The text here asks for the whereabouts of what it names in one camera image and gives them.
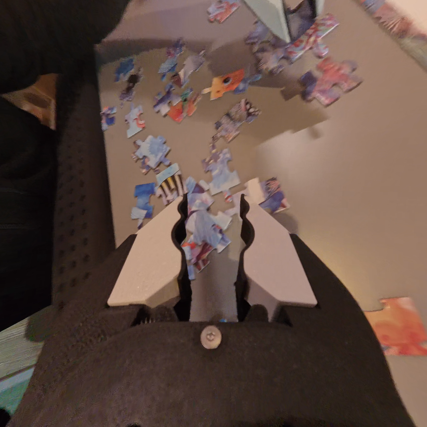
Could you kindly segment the puzzle board with colourful border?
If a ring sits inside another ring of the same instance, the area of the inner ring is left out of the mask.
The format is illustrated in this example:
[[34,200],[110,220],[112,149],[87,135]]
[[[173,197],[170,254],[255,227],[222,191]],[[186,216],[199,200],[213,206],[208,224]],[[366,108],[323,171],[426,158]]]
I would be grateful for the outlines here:
[[403,13],[393,1],[359,0],[357,3],[402,51],[426,71],[426,28]]

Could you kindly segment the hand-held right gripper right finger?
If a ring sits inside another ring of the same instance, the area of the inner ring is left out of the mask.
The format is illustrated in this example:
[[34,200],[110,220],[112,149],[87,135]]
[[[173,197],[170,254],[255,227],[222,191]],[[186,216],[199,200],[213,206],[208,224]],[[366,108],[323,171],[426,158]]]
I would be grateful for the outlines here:
[[285,307],[314,308],[318,301],[288,230],[249,196],[240,199],[244,243],[234,283],[238,321],[253,306],[264,307],[268,321],[289,321]]

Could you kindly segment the pile of jigsaw puzzle pieces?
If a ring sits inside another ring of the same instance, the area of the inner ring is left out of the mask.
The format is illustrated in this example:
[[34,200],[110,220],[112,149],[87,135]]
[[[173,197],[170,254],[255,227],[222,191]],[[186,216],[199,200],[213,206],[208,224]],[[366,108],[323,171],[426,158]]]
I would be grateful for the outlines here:
[[223,177],[232,191],[249,179],[276,177],[291,212],[271,215],[344,283],[344,296],[363,309],[385,297],[411,297],[426,316],[426,73],[354,1],[333,1],[339,26],[329,39],[333,58],[357,62],[363,82],[328,108],[285,101],[278,83],[241,95],[202,95],[178,124],[155,112],[164,88],[157,70],[166,47],[143,50],[134,105],[115,113],[104,133],[115,241],[120,245],[163,211],[157,174],[178,164],[211,205],[201,236],[214,244],[210,266],[192,283],[190,320],[237,324],[234,282],[241,220],[226,218],[222,189],[200,187]]

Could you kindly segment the single jigsaw puzzle piece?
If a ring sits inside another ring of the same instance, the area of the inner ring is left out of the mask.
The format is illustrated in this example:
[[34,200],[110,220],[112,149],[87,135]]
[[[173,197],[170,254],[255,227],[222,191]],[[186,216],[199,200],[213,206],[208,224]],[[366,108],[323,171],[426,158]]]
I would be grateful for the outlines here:
[[292,41],[300,38],[317,18],[316,2],[301,1],[295,8],[287,7],[285,11],[288,30]]

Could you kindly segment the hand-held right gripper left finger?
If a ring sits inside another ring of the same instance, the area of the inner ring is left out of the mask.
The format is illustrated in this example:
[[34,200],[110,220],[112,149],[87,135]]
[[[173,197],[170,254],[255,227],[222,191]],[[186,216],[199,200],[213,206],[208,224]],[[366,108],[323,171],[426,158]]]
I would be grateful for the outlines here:
[[191,283],[182,243],[187,236],[187,195],[179,196],[135,234],[107,300],[109,307],[171,307],[189,321]]

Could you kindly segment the dark perforated panel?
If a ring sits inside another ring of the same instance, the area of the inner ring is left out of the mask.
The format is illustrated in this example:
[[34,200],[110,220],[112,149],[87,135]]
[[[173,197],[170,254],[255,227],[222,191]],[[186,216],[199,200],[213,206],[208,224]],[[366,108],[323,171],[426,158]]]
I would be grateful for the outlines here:
[[115,238],[95,72],[62,75],[57,95],[52,304],[61,312]]

